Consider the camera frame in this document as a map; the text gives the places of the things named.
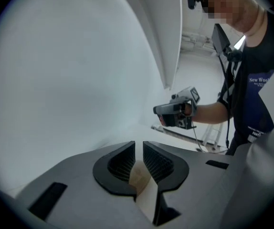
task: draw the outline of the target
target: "man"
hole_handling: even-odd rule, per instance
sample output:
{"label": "man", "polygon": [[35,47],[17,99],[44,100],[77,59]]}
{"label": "man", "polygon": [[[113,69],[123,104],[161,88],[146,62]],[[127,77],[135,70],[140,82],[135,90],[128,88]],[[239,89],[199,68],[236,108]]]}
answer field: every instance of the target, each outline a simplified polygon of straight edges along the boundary
{"label": "man", "polygon": [[[226,154],[234,155],[238,146],[274,129],[258,94],[274,72],[274,14],[254,0],[201,0],[201,3],[209,17],[222,20],[246,37],[241,65],[226,72],[230,99],[224,83],[218,101],[198,106],[192,118],[207,124],[225,122],[229,102],[236,131]],[[190,113],[191,107],[186,105],[185,114]]]}

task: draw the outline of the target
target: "ceiling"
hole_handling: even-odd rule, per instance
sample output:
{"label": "ceiling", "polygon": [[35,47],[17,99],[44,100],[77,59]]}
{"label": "ceiling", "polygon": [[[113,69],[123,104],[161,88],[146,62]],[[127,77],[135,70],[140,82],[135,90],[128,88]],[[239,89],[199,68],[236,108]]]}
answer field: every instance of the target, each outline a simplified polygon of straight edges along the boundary
{"label": "ceiling", "polygon": [[[212,45],[211,36],[214,21],[208,19],[202,12],[200,3],[197,3],[194,10],[188,8],[188,1],[182,0],[183,31],[181,53],[199,54],[205,57],[215,57],[215,50]],[[232,46],[242,37],[242,33],[236,31],[227,24],[222,24]]]}

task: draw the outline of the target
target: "black t-shirt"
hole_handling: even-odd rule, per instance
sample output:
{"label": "black t-shirt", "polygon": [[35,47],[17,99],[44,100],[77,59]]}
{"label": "black t-shirt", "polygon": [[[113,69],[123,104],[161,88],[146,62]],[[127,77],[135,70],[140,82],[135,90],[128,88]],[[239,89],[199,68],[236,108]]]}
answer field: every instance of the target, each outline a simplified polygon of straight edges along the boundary
{"label": "black t-shirt", "polygon": [[[256,47],[243,48],[242,62],[228,67],[231,115],[233,116],[237,145],[253,142],[274,129],[259,91],[274,73],[274,15],[267,12],[268,24],[262,42]],[[218,102],[227,108],[224,83]]]}

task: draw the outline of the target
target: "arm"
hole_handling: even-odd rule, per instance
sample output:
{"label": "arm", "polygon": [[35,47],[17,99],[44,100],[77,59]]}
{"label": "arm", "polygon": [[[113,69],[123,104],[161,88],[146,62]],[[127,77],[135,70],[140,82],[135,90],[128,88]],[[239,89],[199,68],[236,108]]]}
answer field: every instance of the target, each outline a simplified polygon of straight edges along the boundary
{"label": "arm", "polygon": [[[186,105],[185,114],[191,114],[191,106]],[[218,124],[227,121],[227,109],[226,107],[216,102],[209,105],[198,106],[196,115],[192,117],[195,122],[206,123],[206,124]]]}

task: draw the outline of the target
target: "ladder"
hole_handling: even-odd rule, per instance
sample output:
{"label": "ladder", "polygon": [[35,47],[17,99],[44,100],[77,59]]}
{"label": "ladder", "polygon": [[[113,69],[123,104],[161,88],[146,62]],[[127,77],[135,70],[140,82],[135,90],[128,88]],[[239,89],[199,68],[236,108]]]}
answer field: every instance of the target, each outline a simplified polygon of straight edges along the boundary
{"label": "ladder", "polygon": [[[206,131],[204,133],[204,136],[202,138],[204,146],[206,146],[206,144],[208,143],[208,141],[213,141],[214,142],[213,149],[214,150],[217,149],[217,146],[218,146],[218,143],[219,143],[219,139],[220,139],[220,136],[221,136],[221,133],[222,133],[223,123],[220,123],[219,125],[220,126],[218,128],[214,128],[217,125],[208,125],[208,127],[207,127],[207,129],[206,129]],[[216,131],[217,132],[217,135],[216,135],[215,139],[210,139],[210,135],[211,135],[212,131]]]}

